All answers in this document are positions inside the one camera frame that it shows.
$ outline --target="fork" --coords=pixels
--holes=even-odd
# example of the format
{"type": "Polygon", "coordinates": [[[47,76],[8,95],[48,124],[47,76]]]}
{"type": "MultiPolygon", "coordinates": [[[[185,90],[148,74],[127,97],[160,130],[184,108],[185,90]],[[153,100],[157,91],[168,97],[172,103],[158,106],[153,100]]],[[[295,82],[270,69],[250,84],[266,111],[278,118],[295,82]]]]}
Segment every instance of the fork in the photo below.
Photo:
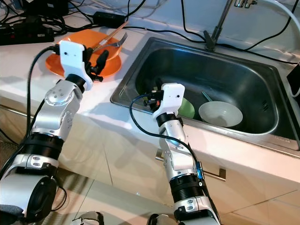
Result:
{"type": "Polygon", "coordinates": [[[96,48],[93,49],[93,53],[102,49],[102,48],[106,48],[106,47],[109,47],[109,46],[112,46],[112,47],[120,47],[126,40],[128,34],[125,32],[124,36],[122,37],[122,39],[120,41],[117,41],[115,43],[111,43],[111,44],[108,44],[108,45],[104,45],[104,46],[97,46],[96,48]]]}

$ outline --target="white bowl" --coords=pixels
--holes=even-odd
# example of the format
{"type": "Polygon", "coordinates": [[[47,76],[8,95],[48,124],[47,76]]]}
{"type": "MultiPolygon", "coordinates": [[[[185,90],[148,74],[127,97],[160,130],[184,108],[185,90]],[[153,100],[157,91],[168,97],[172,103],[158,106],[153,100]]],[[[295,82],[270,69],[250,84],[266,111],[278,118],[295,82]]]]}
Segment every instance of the white bowl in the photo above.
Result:
{"type": "Polygon", "coordinates": [[[233,127],[243,120],[242,112],[227,102],[212,101],[199,108],[201,118],[219,127],[233,127]]]}

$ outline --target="faucet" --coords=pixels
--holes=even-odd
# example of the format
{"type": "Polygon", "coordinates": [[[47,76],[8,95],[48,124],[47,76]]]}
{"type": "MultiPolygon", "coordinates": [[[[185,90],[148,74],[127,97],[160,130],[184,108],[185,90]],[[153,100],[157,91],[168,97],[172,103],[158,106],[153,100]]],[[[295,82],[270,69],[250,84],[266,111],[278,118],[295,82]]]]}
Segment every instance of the faucet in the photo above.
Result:
{"type": "MultiPolygon", "coordinates": [[[[221,34],[222,31],[222,26],[224,23],[224,20],[228,14],[228,11],[230,9],[230,6],[232,5],[233,0],[227,0],[225,8],[222,12],[221,18],[219,20],[219,23],[217,24],[217,26],[214,29],[214,32],[212,33],[212,35],[210,36],[209,33],[205,30],[204,33],[204,37],[206,39],[206,46],[205,48],[209,51],[214,51],[215,47],[216,47],[216,43],[217,40],[221,34]]],[[[234,6],[235,7],[239,7],[242,8],[245,6],[245,8],[250,8],[250,5],[255,5],[257,4],[256,0],[235,0],[234,6]]]]}

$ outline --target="chopsticks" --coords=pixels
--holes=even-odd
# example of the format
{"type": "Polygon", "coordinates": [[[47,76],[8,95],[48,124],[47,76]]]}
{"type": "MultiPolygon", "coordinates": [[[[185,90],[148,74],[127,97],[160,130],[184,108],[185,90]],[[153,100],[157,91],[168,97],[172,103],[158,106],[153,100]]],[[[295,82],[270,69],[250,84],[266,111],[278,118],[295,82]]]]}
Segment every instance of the chopsticks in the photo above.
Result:
{"type": "Polygon", "coordinates": [[[123,23],[121,26],[119,26],[117,29],[115,29],[110,35],[108,35],[103,40],[101,40],[95,47],[93,47],[93,50],[105,45],[109,41],[109,39],[111,39],[113,36],[115,36],[123,27],[126,26],[127,23],[128,23],[128,21],[123,23]]]}

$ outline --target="power adapter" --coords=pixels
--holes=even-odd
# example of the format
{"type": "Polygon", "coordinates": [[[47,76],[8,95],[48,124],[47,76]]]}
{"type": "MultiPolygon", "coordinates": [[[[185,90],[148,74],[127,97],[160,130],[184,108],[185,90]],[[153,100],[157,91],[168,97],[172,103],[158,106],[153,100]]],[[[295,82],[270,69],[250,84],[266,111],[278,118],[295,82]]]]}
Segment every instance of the power adapter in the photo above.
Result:
{"type": "Polygon", "coordinates": [[[93,15],[94,24],[98,24],[100,26],[106,26],[109,28],[118,28],[125,22],[124,15],[112,14],[112,13],[104,13],[104,12],[95,12],[93,15]]]}

